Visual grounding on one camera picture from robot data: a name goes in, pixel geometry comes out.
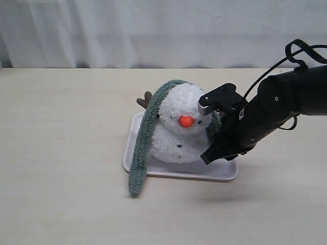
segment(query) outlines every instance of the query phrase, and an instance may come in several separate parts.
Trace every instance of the white fluffy snowman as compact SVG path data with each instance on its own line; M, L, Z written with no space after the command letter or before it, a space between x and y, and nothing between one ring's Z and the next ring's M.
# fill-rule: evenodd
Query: white fluffy snowman
M212 115L198 112L205 92L190 83L178 84L162 100L154 124L149 153L163 162L192 163L209 147L207 128ZM152 98L146 93L143 106Z

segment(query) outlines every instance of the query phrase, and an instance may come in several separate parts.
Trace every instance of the black cable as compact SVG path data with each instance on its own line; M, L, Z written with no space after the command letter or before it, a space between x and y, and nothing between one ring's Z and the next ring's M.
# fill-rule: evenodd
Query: black cable
M309 46L312 49L315 48L327 48L327 45L324 44L319 44L319 45L313 45L313 46ZM301 48L300 50L292 53L291 55L297 55L303 51L305 51L306 49ZM250 88L246 91L246 93L244 94L244 99L246 99L246 97L250 94L250 92L253 90L253 88L269 73L271 73L274 69L276 69L279 65L283 64L285 61L288 60L288 57L283 58L282 60L278 61L275 65L273 65L269 70L267 70L265 73L263 73L251 86Z

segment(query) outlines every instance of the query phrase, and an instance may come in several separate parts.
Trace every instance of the white backdrop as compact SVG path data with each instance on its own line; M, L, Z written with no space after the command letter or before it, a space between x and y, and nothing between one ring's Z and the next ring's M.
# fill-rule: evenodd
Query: white backdrop
M13 67L270 67L295 38L327 44L326 16L326 0L0 0L0 60Z

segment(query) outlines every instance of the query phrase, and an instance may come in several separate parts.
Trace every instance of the carrot nose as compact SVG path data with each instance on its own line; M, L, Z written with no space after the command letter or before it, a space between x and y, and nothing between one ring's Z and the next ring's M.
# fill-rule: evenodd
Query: carrot nose
M181 125L183 128L189 128L193 125L194 119L191 116L181 116L178 119L179 125Z

